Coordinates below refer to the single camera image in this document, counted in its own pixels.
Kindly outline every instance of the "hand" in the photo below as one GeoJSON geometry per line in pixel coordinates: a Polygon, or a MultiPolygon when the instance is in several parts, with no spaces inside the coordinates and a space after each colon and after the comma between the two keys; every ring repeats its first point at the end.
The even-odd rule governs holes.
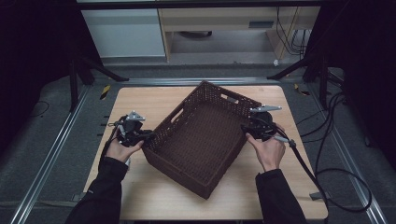
{"type": "Polygon", "coordinates": [[[113,141],[110,143],[110,147],[107,150],[106,156],[116,159],[118,161],[127,162],[133,153],[140,150],[143,145],[143,140],[138,142],[134,147],[125,147],[123,146],[116,136],[119,134],[119,130],[117,130],[113,137],[113,141]]]}
{"type": "Polygon", "coordinates": [[[246,134],[247,141],[253,145],[256,150],[257,159],[259,159],[260,164],[265,172],[270,170],[279,169],[280,161],[285,155],[285,144],[276,140],[274,137],[268,139],[265,142],[261,140],[256,140],[249,133],[246,134]]]}

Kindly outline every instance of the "wooden table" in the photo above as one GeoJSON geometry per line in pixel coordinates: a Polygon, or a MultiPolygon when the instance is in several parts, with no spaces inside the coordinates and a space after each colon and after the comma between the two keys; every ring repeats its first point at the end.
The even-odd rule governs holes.
{"type": "MultiPolygon", "coordinates": [[[[146,118],[143,129],[154,130],[195,87],[123,88],[111,112],[109,122],[135,110],[146,118]]],[[[282,89],[278,86],[227,86],[263,105],[281,105],[273,111],[274,121],[281,124],[289,138],[294,139],[304,161],[310,167],[304,146],[282,89]]],[[[100,154],[112,131],[106,127],[102,142],[84,191],[97,176],[100,154]]],[[[318,192],[295,158],[286,150],[280,164],[291,190],[308,219],[323,219],[328,213],[322,200],[313,202],[309,194],[318,192]]],[[[129,172],[122,181],[121,220],[249,220],[262,219],[255,176],[262,172],[253,147],[246,143],[210,198],[205,200],[153,168],[143,152],[131,159],[129,172]]]]}

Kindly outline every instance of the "woven basket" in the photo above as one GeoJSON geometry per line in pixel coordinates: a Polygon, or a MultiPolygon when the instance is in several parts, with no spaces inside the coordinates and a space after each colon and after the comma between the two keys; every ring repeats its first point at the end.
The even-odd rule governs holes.
{"type": "Polygon", "coordinates": [[[203,81],[143,146],[152,166],[208,199],[246,143],[241,124],[261,103],[203,81]]]}

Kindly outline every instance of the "small yellow object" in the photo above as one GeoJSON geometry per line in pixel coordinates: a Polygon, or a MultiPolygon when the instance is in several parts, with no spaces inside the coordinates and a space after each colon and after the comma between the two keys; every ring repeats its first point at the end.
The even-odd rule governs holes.
{"type": "Polygon", "coordinates": [[[106,85],[103,88],[102,94],[100,95],[100,99],[103,100],[106,98],[108,91],[110,90],[110,85],[106,85]]]}

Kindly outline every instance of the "person's right hand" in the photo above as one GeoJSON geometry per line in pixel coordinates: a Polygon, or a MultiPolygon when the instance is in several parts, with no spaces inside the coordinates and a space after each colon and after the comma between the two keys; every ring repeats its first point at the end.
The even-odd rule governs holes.
{"type": "Polygon", "coordinates": [[[256,150],[257,159],[265,172],[270,170],[279,169],[280,161],[285,154],[285,144],[276,140],[274,137],[263,142],[262,140],[256,140],[249,133],[246,134],[247,141],[253,145],[256,150]]]}

